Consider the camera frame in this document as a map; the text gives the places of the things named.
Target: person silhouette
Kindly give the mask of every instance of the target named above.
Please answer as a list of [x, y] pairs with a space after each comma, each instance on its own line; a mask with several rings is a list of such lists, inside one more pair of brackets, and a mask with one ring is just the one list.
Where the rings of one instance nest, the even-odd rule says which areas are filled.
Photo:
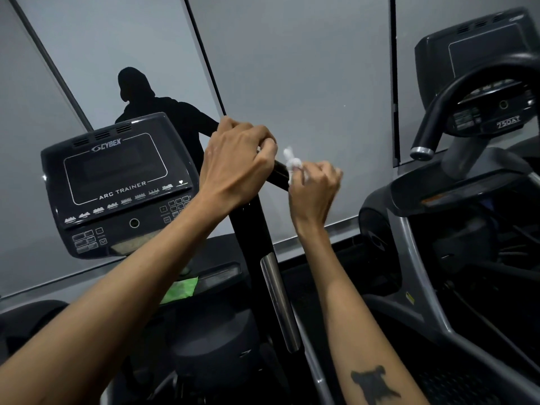
[[199, 133], [211, 136], [218, 128], [218, 123], [187, 102], [178, 102], [167, 96], [156, 97], [145, 74], [136, 68], [126, 67], [121, 70], [118, 73], [118, 85], [122, 101], [129, 103], [116, 123], [151, 113], [165, 112], [200, 173], [204, 150]]

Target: forearm tattoo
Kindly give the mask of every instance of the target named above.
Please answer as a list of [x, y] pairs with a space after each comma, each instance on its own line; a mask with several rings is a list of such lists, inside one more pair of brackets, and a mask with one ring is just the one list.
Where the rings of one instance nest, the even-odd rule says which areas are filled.
[[368, 405], [377, 405], [377, 402], [384, 398], [401, 398], [400, 394], [388, 388], [388, 385], [382, 379], [384, 374], [386, 374], [386, 371], [382, 365], [377, 366], [373, 371], [350, 372], [350, 377], [354, 383], [357, 383], [362, 388]]

